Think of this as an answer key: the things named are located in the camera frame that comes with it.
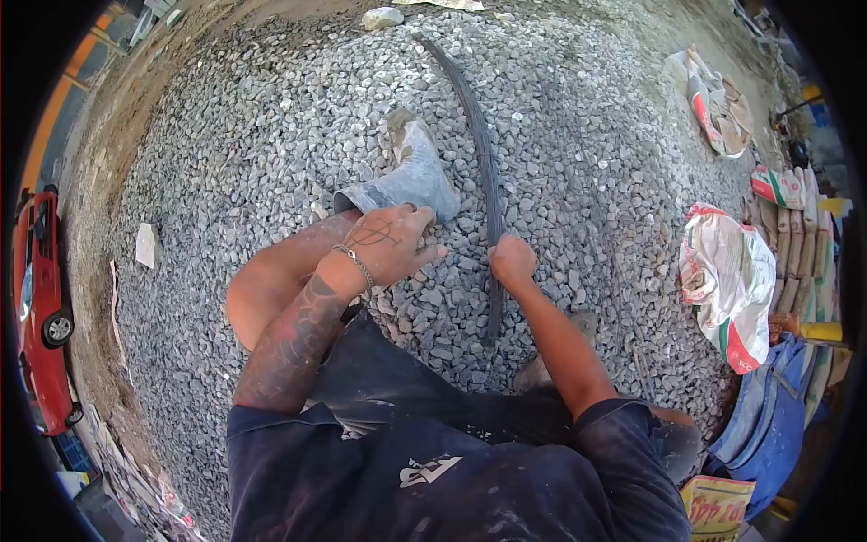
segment arm tattoo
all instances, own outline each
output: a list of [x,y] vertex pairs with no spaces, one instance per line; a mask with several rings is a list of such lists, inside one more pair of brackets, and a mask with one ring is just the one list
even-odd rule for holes
[[234,404],[297,414],[346,304],[314,274],[265,331],[244,366]]

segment blue tarp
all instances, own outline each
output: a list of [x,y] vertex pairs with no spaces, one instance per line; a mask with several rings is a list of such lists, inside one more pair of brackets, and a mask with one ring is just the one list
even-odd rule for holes
[[758,369],[744,375],[725,431],[709,451],[704,472],[756,482],[745,519],[771,504],[789,477],[804,437],[804,394],[810,370],[802,370],[805,343],[791,333],[771,348]]

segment bracelet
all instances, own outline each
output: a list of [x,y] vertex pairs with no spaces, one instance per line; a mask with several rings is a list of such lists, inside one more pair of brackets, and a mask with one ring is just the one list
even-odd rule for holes
[[368,271],[368,267],[364,263],[362,263],[360,259],[358,259],[358,256],[355,255],[355,251],[351,248],[348,248],[346,245],[338,243],[337,245],[334,245],[333,248],[349,256],[349,258],[352,259],[353,262],[355,262],[355,265],[358,266],[358,269],[362,270],[364,278],[368,280],[368,294],[372,299],[374,295],[374,278],[370,276],[370,271]]

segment orange wall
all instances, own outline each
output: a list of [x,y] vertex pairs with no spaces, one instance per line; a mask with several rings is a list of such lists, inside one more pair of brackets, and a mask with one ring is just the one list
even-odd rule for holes
[[[105,30],[112,22],[112,17],[107,14],[100,15],[96,20],[96,26]],[[84,36],[69,65],[66,68],[66,73],[70,75],[78,75],[78,71],[88,58],[90,52],[96,45],[96,38],[88,34]],[[60,114],[63,102],[66,100],[66,95],[72,83],[65,79],[57,82],[54,92],[51,93],[48,105],[45,106],[45,111],[42,112],[42,118],[39,120],[39,126],[36,128],[36,135],[33,138],[33,144],[30,146],[30,152],[27,155],[27,162],[24,165],[24,175],[21,179],[21,188],[27,188],[30,192],[36,191],[36,182],[39,180],[39,168],[42,166],[42,158],[45,155],[45,147],[49,143],[51,129],[54,127],[57,115]]]

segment gray gravel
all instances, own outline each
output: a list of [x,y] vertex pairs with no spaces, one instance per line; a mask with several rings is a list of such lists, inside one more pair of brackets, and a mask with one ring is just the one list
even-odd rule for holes
[[[225,418],[247,357],[225,318],[226,287],[257,251],[327,216],[338,187],[389,171],[395,108],[432,128],[462,207],[434,233],[451,248],[445,263],[377,291],[375,317],[462,389],[509,393],[535,353],[511,299],[493,356],[482,348],[487,243],[473,141],[447,79],[411,42],[416,30],[477,91],[507,227],[536,250],[536,279],[558,307],[596,313],[615,385],[686,409],[706,438],[719,419],[732,372],[682,301],[677,251],[688,206],[703,199],[740,216],[746,177],[666,107],[661,64],[630,30],[441,12],[358,38],[323,29],[290,49],[290,36],[265,25],[203,46],[174,79],[110,244],[121,337],[154,445],[209,539],[228,536]],[[134,263],[141,221],[160,230],[156,271]]]

